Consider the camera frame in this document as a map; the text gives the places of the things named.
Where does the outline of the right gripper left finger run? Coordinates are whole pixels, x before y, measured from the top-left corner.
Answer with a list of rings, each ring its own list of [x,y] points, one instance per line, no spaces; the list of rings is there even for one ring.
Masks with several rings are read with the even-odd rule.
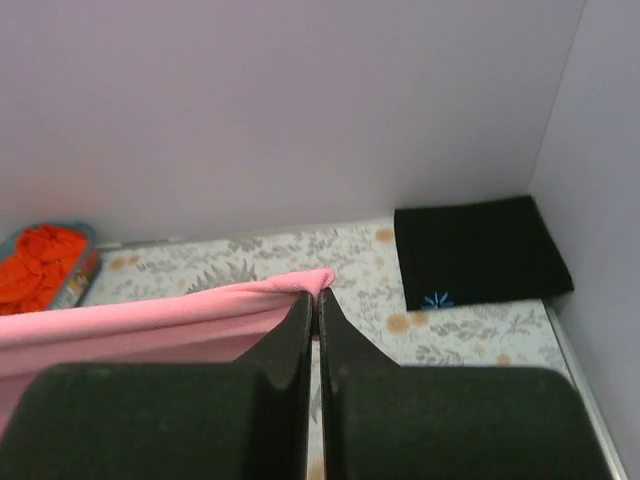
[[[68,363],[1,439],[5,479],[301,479],[313,299],[230,363]]]

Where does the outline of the pink t shirt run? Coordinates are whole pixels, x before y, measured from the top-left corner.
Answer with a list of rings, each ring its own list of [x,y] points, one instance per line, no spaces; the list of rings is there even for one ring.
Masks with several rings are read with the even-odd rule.
[[[1,320],[1,422],[35,376],[70,362],[225,362],[282,322],[299,293],[317,297],[332,269],[121,304],[6,316]]]

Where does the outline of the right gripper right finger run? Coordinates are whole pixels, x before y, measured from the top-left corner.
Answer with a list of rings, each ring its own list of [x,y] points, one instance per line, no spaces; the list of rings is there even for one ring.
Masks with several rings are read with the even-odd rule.
[[[402,366],[318,301],[330,479],[608,479],[587,410],[538,367]]]

